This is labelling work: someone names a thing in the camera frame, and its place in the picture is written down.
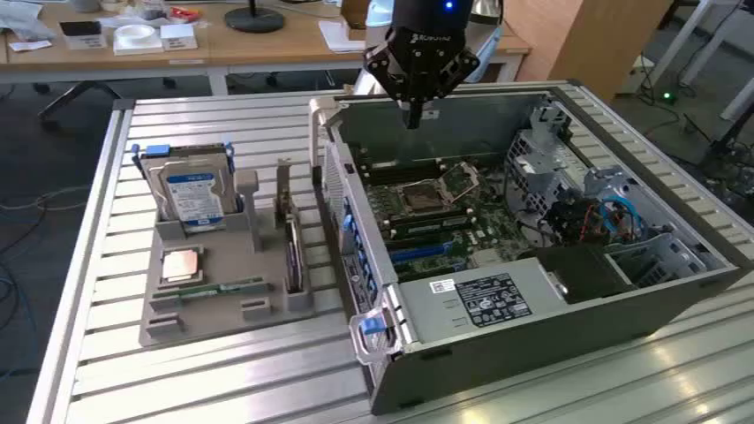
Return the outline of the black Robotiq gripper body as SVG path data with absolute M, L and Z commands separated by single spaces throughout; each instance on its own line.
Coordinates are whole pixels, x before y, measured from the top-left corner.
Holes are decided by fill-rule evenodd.
M 470 1 L 394 2 L 391 28 L 406 28 L 410 32 L 407 53 L 399 61 L 409 76 L 413 101 L 415 60 L 427 51 L 459 51 L 469 48 L 466 30 L 471 8 Z

